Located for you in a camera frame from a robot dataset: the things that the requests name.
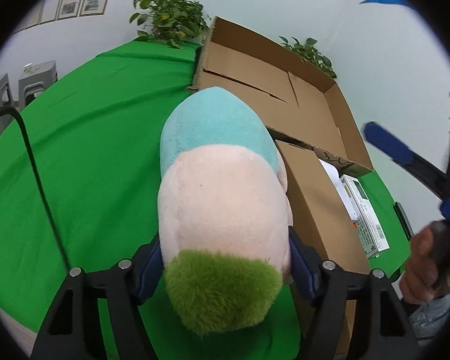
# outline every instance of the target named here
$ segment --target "light blue plush fabric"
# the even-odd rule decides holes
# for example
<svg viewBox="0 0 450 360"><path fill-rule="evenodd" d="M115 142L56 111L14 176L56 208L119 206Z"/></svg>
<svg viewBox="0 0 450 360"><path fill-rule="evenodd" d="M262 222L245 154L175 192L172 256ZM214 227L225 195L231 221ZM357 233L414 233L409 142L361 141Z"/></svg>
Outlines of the light blue plush fabric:
<svg viewBox="0 0 450 360"><path fill-rule="evenodd" d="M211 144L243 146L261 155L278 173L274 141L257 114L223 88L207 88L178 105L160 139L162 176L181 152Z"/></svg>

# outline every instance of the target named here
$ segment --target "green tablecloth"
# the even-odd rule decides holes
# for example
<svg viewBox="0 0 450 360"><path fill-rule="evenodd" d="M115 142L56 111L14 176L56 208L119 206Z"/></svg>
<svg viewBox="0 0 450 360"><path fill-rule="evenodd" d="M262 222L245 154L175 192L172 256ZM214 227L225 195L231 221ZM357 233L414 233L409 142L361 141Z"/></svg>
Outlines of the green tablecloth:
<svg viewBox="0 0 450 360"><path fill-rule="evenodd" d="M191 84L195 45L130 42L51 86L22 113L43 187L73 266L107 269L157 231L159 140ZM13 122L0 136L0 307L38 331L64 268ZM255 328L201 339L164 285L141 308L159 359L292 359L300 329L284 287ZM101 304L107 351L116 358Z"/></svg>
<svg viewBox="0 0 450 360"><path fill-rule="evenodd" d="M377 172L368 173L359 180L377 214L390 246L390 249L381 252L377 258L371 258L368 261L372 269L380 268L390 277L410 254L407 236L394 211L395 201Z"/></svg>

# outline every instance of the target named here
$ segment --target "open cardboard box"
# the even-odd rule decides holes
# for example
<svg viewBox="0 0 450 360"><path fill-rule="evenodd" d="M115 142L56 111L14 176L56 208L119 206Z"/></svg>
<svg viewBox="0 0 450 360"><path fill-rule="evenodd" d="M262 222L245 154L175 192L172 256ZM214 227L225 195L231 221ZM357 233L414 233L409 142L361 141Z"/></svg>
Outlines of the open cardboard box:
<svg viewBox="0 0 450 360"><path fill-rule="evenodd" d="M215 18L193 85L219 86L248 104L276 140L286 164L294 228L322 259L368 273L356 230L318 158L351 176L371 171L365 144L335 81L309 62L251 30ZM313 309L294 291L305 334ZM355 303L347 302L337 353L353 329Z"/></svg>
<svg viewBox="0 0 450 360"><path fill-rule="evenodd" d="M216 17L193 86L229 90L257 113L272 137L313 150L345 174L359 177L372 170L335 81L258 33Z"/></svg>

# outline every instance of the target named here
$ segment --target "plush toy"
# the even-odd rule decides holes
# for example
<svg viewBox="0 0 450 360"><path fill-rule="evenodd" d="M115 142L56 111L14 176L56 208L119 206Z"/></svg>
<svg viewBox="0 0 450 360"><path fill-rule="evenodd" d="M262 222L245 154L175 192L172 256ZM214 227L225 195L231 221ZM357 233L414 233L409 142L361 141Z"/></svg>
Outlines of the plush toy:
<svg viewBox="0 0 450 360"><path fill-rule="evenodd" d="M160 142L160 246L170 301L198 335L260 323L290 281L283 160L225 89L188 97Z"/></svg>

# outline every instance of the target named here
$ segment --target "bolt head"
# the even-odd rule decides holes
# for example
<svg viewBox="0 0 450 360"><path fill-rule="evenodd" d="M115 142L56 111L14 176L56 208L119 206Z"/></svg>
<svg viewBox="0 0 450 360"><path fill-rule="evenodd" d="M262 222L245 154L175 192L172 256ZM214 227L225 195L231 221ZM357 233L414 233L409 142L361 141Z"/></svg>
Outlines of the bolt head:
<svg viewBox="0 0 450 360"><path fill-rule="evenodd" d="M70 274L70 276L72 276L72 278L74 278L75 276L80 275L81 273L82 273L82 270L80 268L78 268L78 267L70 269L70 272L69 272L69 274Z"/></svg>
<svg viewBox="0 0 450 360"><path fill-rule="evenodd" d="M377 279L382 279L385 277L385 273L381 269L374 269L372 271L372 275L374 275Z"/></svg>
<svg viewBox="0 0 450 360"><path fill-rule="evenodd" d="M322 267L327 271L333 271L336 268L336 264L333 261L326 260L322 262Z"/></svg>
<svg viewBox="0 0 450 360"><path fill-rule="evenodd" d="M132 262L129 259L123 259L119 262L118 267L120 269L128 269L132 266Z"/></svg>

